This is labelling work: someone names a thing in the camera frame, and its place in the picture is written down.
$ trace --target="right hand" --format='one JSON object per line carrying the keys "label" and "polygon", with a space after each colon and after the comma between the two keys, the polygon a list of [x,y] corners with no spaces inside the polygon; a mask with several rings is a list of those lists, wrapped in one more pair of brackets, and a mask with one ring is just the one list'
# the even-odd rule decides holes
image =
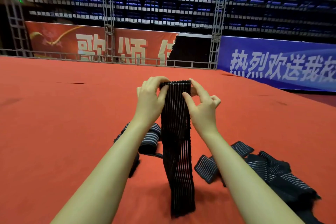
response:
{"label": "right hand", "polygon": [[217,132],[215,111],[221,100],[217,96],[209,96],[208,92],[198,82],[193,79],[190,80],[193,85],[191,95],[198,95],[201,103],[196,106],[187,92],[183,92],[182,95],[187,103],[192,124],[203,138],[207,134]]}

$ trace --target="red carpet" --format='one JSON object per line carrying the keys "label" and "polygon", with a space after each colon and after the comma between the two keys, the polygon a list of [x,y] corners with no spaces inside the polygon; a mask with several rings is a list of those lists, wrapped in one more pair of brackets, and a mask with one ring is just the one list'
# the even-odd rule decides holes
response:
{"label": "red carpet", "polygon": [[[0,222],[49,223],[132,118],[136,87],[157,75],[191,77],[221,98],[217,124],[227,142],[289,162],[322,197],[315,216],[336,223],[335,107],[223,71],[9,57],[0,57]],[[191,138],[194,166],[210,152],[193,127]],[[140,159],[114,223],[243,223],[221,182],[208,185],[195,172],[196,211],[171,220],[162,160]]]}

